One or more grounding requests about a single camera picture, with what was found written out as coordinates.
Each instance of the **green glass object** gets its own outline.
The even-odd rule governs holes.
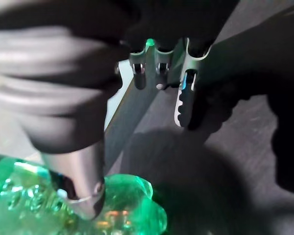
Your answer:
[[[147,39],[146,41],[146,51],[149,47],[153,47],[155,45],[155,41],[152,38]]]
[[[160,235],[167,226],[151,184],[133,175],[105,178],[106,198],[93,221],[80,219],[51,187],[48,171],[0,160],[0,235]]]

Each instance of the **green glass bottle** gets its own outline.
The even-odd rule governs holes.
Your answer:
[[[102,212],[85,221],[57,196],[45,168],[2,158],[0,235],[160,235],[166,229],[166,213],[152,201],[148,181],[116,174],[105,184]]]

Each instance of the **dark surface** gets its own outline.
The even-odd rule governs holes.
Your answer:
[[[294,1],[241,1],[202,75],[193,131],[174,123],[176,89],[129,90],[110,173],[152,182],[169,234],[294,235],[294,193],[276,183],[294,190]]]

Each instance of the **green glass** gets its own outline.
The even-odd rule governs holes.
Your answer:
[[[106,199],[93,221],[80,219],[51,187],[48,171],[0,160],[0,235],[160,235],[167,226],[151,184],[133,175],[105,178]]]

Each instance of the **silver metal part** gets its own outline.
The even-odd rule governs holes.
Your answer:
[[[173,57],[173,50],[169,52],[162,52],[155,49],[155,66],[156,66],[156,88],[163,90],[168,83],[168,73]]]
[[[211,49],[209,48],[208,52],[205,53],[202,57],[192,57],[188,53],[188,46],[189,46],[190,40],[187,39],[187,46],[186,46],[186,54],[184,58],[184,64],[181,71],[181,77],[180,77],[180,86],[178,89],[177,99],[176,99],[176,105],[175,105],[175,112],[174,112],[174,121],[177,126],[185,127],[189,124],[189,121],[191,120],[192,116],[192,109],[194,104],[194,97],[195,97],[195,84],[199,79],[199,68],[200,63],[202,60],[204,60]],[[193,75],[193,81],[190,83],[189,80],[190,77],[190,71],[192,71]]]
[[[134,83],[137,89],[142,90],[146,86],[146,52],[145,48],[141,52],[130,53],[129,61],[133,69]]]
[[[99,141],[71,153],[42,154],[48,169],[56,172],[52,178],[58,195],[84,219],[93,219],[102,208],[96,204],[104,200],[103,148]]]

